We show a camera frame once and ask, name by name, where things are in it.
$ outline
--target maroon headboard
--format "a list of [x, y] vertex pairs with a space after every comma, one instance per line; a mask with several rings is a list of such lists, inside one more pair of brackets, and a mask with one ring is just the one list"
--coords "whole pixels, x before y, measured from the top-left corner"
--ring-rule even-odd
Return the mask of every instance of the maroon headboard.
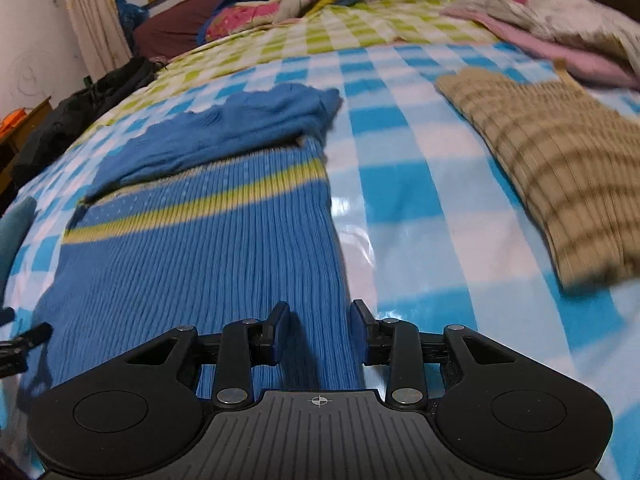
[[221, 0], [184, 0], [149, 18], [134, 31], [147, 58], [179, 56], [196, 47], [196, 35]]

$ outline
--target teal cloth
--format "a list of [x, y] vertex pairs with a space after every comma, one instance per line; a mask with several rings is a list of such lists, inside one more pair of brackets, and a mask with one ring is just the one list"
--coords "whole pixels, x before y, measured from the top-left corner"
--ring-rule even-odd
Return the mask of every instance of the teal cloth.
[[11, 266], [33, 223], [37, 204], [34, 198], [28, 196], [0, 218], [0, 299], [4, 299]]

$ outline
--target black jacket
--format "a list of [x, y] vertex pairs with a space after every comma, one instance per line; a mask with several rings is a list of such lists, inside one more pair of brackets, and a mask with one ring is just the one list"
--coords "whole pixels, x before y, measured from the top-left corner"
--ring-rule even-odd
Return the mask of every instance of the black jacket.
[[97, 83], [62, 101], [31, 133], [11, 176], [18, 188], [54, 163], [99, 117], [124, 98], [151, 83], [156, 66], [141, 56], [109, 72]]

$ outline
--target pink blanket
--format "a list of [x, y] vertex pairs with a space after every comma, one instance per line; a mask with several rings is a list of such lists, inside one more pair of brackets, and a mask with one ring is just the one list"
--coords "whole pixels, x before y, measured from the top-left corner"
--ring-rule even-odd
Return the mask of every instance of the pink blanket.
[[640, 78], [631, 69], [625, 69], [601, 54], [540, 40], [526, 30], [475, 10], [444, 9], [442, 14], [481, 23], [499, 38], [513, 43], [531, 56], [564, 59], [567, 71], [583, 81], [640, 90]]

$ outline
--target silver screw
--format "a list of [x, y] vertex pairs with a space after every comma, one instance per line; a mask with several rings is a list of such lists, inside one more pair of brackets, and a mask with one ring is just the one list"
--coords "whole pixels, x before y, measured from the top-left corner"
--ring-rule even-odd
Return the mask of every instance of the silver screw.
[[415, 388], [398, 388], [391, 396], [400, 404], [415, 404], [422, 400], [422, 394]]
[[242, 388], [225, 388], [224, 390], [220, 390], [216, 397], [220, 402], [224, 402], [225, 404], [237, 404], [245, 400], [248, 395]]

